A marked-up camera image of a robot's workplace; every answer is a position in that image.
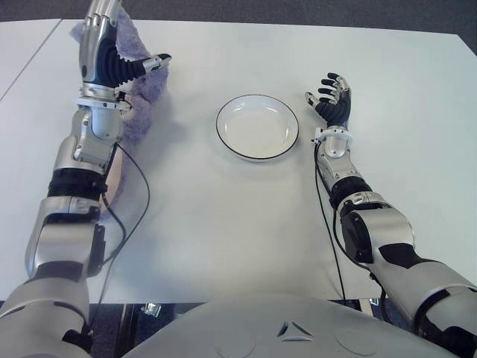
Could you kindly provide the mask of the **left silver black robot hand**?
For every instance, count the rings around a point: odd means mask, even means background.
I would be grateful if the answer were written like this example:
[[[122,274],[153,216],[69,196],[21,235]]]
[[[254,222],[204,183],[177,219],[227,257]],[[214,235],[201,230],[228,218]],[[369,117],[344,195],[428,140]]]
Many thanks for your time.
[[[169,54],[126,60],[116,47],[120,1],[93,1],[83,21],[79,65],[82,95],[113,98],[114,89],[166,66]]]

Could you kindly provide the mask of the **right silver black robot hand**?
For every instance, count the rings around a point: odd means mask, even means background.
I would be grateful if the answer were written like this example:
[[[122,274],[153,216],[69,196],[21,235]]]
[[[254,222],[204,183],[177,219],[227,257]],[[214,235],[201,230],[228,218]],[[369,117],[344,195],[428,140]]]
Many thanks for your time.
[[[345,77],[329,72],[321,80],[318,98],[311,92],[305,93],[307,104],[325,121],[328,127],[348,128],[351,112],[351,87]]]

